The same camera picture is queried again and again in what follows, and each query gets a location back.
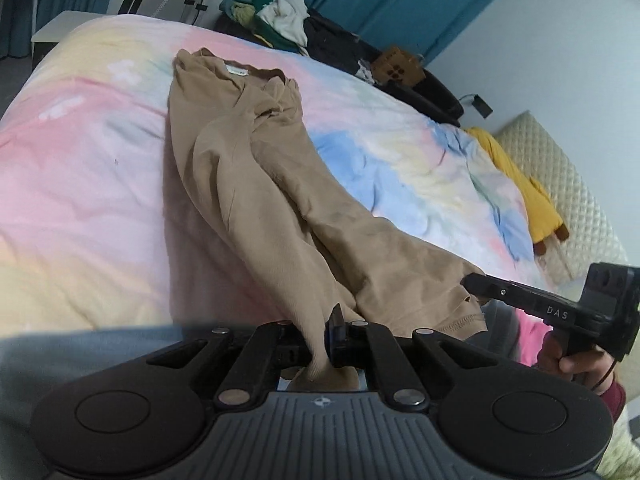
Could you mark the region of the dark red sleeve forearm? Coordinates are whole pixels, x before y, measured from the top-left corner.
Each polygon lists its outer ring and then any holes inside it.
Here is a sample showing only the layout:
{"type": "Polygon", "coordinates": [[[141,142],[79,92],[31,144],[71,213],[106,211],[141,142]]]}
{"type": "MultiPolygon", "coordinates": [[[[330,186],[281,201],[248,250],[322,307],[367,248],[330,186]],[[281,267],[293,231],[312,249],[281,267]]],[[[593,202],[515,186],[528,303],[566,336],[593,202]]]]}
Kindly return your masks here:
{"type": "Polygon", "coordinates": [[[624,387],[617,380],[614,380],[605,392],[600,393],[599,396],[608,407],[613,422],[617,422],[626,405],[626,391],[624,387]]]}

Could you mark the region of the person right hand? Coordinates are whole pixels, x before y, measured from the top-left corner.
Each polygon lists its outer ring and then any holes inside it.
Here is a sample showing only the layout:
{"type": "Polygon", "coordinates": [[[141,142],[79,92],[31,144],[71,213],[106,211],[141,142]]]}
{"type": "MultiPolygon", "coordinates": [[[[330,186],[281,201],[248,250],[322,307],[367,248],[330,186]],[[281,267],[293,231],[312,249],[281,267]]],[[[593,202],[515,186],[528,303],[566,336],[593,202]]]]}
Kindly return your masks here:
{"type": "Polygon", "coordinates": [[[605,393],[615,378],[615,362],[608,353],[591,349],[566,356],[552,332],[544,336],[544,343],[537,354],[536,367],[542,372],[566,380],[581,377],[582,384],[597,394],[605,393]]]}

